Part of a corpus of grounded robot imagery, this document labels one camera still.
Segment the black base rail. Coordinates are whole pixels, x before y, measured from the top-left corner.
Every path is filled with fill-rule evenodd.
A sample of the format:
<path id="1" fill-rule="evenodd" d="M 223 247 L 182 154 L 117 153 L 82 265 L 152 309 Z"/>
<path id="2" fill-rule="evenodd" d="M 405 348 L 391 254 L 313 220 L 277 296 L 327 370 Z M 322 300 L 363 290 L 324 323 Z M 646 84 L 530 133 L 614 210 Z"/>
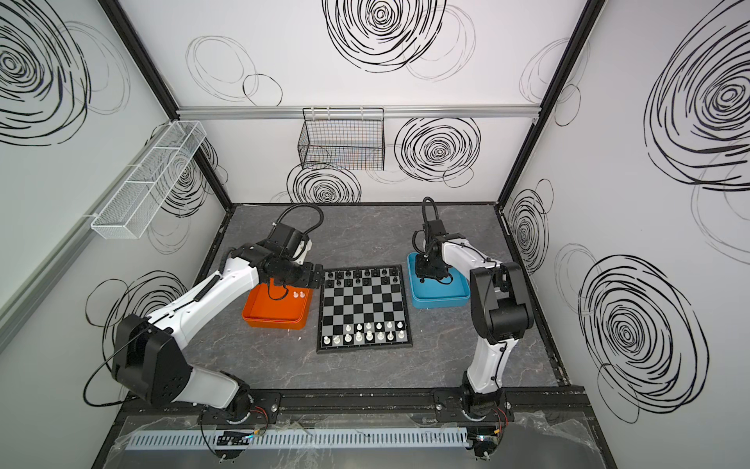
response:
<path id="1" fill-rule="evenodd" d="M 579 386 L 506 387 L 471 398 L 461 387 L 361 388 L 277 390 L 250 392 L 254 404 L 271 423 L 281 417 L 319 414 L 414 414 L 437 422 L 469 422 L 467 414 L 501 408 L 509 419 L 526 412 L 580 412 L 595 417 L 585 390 Z"/>

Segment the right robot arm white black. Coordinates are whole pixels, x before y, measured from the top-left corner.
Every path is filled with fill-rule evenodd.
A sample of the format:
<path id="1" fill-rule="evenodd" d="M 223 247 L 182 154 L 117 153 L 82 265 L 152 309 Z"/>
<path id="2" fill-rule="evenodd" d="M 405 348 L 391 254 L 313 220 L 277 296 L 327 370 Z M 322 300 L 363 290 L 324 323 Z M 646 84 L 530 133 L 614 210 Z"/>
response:
<path id="1" fill-rule="evenodd" d="M 500 395 L 511 353 L 533 326 L 529 289 L 519 264 L 489 257 L 464 238 L 436 236 L 423 244 L 417 250 L 417 277 L 441 281 L 455 269 L 469 283 L 478 342 L 462 388 L 466 409 L 472 412 Z"/>

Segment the blue plastic tray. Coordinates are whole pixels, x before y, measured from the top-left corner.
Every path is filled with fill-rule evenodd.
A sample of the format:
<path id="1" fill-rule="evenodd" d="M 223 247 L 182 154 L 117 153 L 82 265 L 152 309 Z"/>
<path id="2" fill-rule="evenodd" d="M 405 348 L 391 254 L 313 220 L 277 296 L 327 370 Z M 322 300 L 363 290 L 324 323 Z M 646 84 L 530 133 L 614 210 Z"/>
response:
<path id="1" fill-rule="evenodd" d="M 450 268 L 450 276 L 444 281 L 419 279 L 416 276 L 415 261 L 418 257 L 412 252 L 407 258 L 407 270 L 411 287 L 412 303 L 417 309 L 463 307 L 471 297 L 470 285 L 456 269 Z"/>

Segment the black white chess board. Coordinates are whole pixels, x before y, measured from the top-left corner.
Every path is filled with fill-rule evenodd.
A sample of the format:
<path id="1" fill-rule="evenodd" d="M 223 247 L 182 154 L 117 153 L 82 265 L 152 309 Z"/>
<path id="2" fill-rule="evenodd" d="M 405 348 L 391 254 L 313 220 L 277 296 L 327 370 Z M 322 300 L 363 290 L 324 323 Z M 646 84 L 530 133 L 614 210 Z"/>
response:
<path id="1" fill-rule="evenodd" d="M 400 265 L 325 270 L 316 351 L 410 347 L 406 293 Z"/>

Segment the orange plastic tray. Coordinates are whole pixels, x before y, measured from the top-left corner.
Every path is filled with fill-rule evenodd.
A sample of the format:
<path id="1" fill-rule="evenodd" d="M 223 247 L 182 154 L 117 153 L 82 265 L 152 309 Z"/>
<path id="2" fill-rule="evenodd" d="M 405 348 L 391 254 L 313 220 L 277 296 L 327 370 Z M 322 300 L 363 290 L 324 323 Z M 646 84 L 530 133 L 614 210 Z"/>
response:
<path id="1" fill-rule="evenodd" d="M 242 318 L 252 328 L 300 330 L 307 324 L 314 291 L 308 288 L 261 283 L 252 289 L 242 310 Z"/>

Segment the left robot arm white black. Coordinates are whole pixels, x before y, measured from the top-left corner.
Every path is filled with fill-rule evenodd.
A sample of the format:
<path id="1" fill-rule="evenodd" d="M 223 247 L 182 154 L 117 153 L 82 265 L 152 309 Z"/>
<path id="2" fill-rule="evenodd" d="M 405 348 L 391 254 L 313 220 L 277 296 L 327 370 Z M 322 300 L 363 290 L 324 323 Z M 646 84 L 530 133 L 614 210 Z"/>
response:
<path id="1" fill-rule="evenodd" d="M 249 387 L 230 373 L 188 363 L 184 349 L 226 306 L 262 283 L 318 288 L 322 265 L 307 262 L 310 240 L 293 248 L 269 242 L 230 250 L 221 268 L 183 296 L 117 326 L 111 376 L 155 408 L 183 402 L 210 406 L 242 420 L 251 412 Z"/>

